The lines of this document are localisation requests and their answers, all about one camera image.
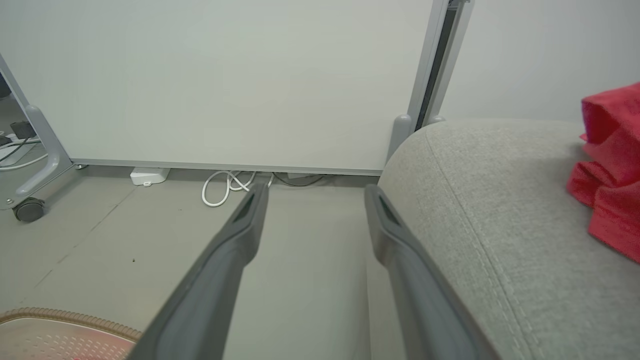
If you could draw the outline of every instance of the whiteboard leg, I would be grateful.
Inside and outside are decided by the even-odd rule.
[[[391,155],[396,152],[396,149],[400,146],[400,144],[405,141],[409,135],[413,132],[411,122],[411,116],[409,115],[398,115],[394,120],[394,128],[391,130],[391,141],[389,141],[389,150],[387,152],[387,161],[391,158]]]
[[[0,54],[0,72],[4,76],[4,80],[7,82],[12,92],[15,94],[20,107],[24,110],[27,119],[33,126],[33,129],[38,134],[38,137],[42,141],[42,145],[47,150],[49,156],[47,157],[47,164],[43,169],[38,171],[31,179],[27,180],[22,186],[20,186],[15,191],[15,196],[11,199],[11,201],[0,202],[0,209],[9,209],[18,204],[20,204],[24,199],[29,197],[31,194],[38,191],[41,187],[48,184],[50,181],[55,179],[56,177],[62,175],[65,171],[67,171],[73,164],[67,155],[67,152],[60,144],[60,141],[53,133],[51,126],[45,119],[42,111],[38,109],[36,106],[29,105],[27,102],[24,93],[18,86],[15,78],[11,71],[9,71],[9,67],[7,66],[4,58]]]

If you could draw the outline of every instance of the whiteboard frame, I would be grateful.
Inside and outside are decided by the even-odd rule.
[[[422,45],[422,52],[420,54],[420,60],[418,69],[413,84],[413,90],[409,107],[406,114],[398,114],[399,117],[404,119],[402,126],[394,126],[394,130],[391,136],[389,150],[392,152],[404,141],[409,135],[413,133],[415,129],[417,119],[420,113],[420,107],[424,100],[424,94],[426,91],[427,83],[429,81],[429,75],[433,66],[436,48],[442,32],[445,13],[449,5],[448,0],[433,0],[431,5],[431,13],[429,14],[429,22],[427,24],[427,30],[424,37],[424,43]],[[455,56],[450,56],[446,59],[450,63],[451,69],[455,64]],[[260,172],[293,172],[293,173],[306,173],[306,174],[339,174],[339,175],[360,175],[360,176],[379,176],[382,170],[363,170],[363,169],[350,169],[350,168],[316,168],[316,167],[278,167],[278,166],[259,166],[259,165],[229,165],[229,164],[215,164],[215,163],[183,163],[183,162],[167,162],[167,161],[134,161],[134,160],[102,160],[102,159],[84,159],[84,158],[69,158],[65,152],[63,145],[53,133],[51,127],[45,120],[42,112],[35,106],[28,102],[24,93],[20,89],[19,85],[15,81],[15,78],[11,75],[11,72],[2,58],[0,53],[0,72],[4,75],[10,88],[16,95],[20,107],[26,114],[30,123],[35,128],[36,132],[40,135],[43,146],[49,153],[49,162],[43,170],[41,170],[34,177],[29,179],[23,186],[16,191],[16,198],[14,199],[13,206],[19,204],[24,198],[30,196],[41,187],[45,186],[49,181],[55,177],[64,173],[73,164],[76,165],[106,165],[106,166],[126,166],[126,167],[161,167],[161,168],[192,168],[192,169],[206,169],[206,170],[243,170],[243,171],[260,171]],[[446,87],[447,83],[441,83],[439,86]]]

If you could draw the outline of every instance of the white power adapter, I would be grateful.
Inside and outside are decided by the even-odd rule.
[[[136,167],[131,172],[131,181],[133,185],[142,185],[144,187],[151,186],[151,184],[162,183],[166,180],[166,176],[169,175],[170,168],[159,167]]]

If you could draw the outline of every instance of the caster wheel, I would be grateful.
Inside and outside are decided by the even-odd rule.
[[[44,200],[28,197],[13,208],[15,218],[22,222],[33,222],[44,215]]]

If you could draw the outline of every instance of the white cable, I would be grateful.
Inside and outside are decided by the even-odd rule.
[[[42,142],[42,141],[40,141],[40,139],[27,140],[27,142],[25,143],[25,145],[26,145],[26,144],[28,144],[28,143],[38,143],[38,142]],[[20,144],[22,144],[22,142],[10,142],[10,143],[6,143],[6,144],[4,144],[4,145],[0,146],[0,150],[5,149],[5,148],[7,148],[7,147],[9,147],[9,146],[18,146],[18,145],[20,145]]]
[[[225,201],[227,201],[227,199],[229,198],[229,191],[235,191],[238,192],[240,190],[244,190],[244,191],[249,191],[249,188],[247,186],[249,186],[249,184],[251,184],[251,182],[253,181],[253,178],[256,175],[256,172],[254,171],[251,174],[251,178],[249,178],[249,181],[247,181],[246,183],[242,183],[237,176],[241,173],[241,171],[236,172],[235,174],[232,173],[231,171],[226,171],[226,170],[220,170],[220,171],[216,171],[213,173],[213,175],[209,176],[209,178],[204,182],[204,186],[202,186],[202,202],[204,202],[204,204],[206,206],[210,206],[212,208],[217,208],[218,206],[222,205],[225,203]],[[219,202],[209,202],[207,201],[207,197],[205,196],[205,192],[207,191],[207,186],[209,185],[209,182],[211,181],[211,179],[213,179],[214,177],[216,177],[217,175],[220,174],[226,174],[227,175],[227,190],[225,192],[225,196],[222,198],[222,200],[220,200]],[[240,187],[233,187],[231,185],[231,180],[233,179],[233,181],[235,181],[238,185],[240,185]],[[269,183],[267,184],[267,187],[270,187],[271,184],[273,183],[273,174],[271,175],[271,179],[269,179]]]
[[[44,155],[42,155],[41,157],[39,157],[39,158],[37,158],[37,159],[35,159],[35,160],[31,160],[31,161],[29,161],[29,162],[27,162],[27,163],[24,163],[24,164],[16,165],[16,166],[14,166],[14,167],[0,167],[0,171],[18,170],[19,168],[23,168],[23,167],[27,167],[27,166],[29,166],[29,165],[31,165],[31,164],[35,164],[35,163],[37,163],[38,161],[40,161],[40,160],[42,160],[42,159],[46,158],[48,155],[49,155],[49,154],[44,154]]]

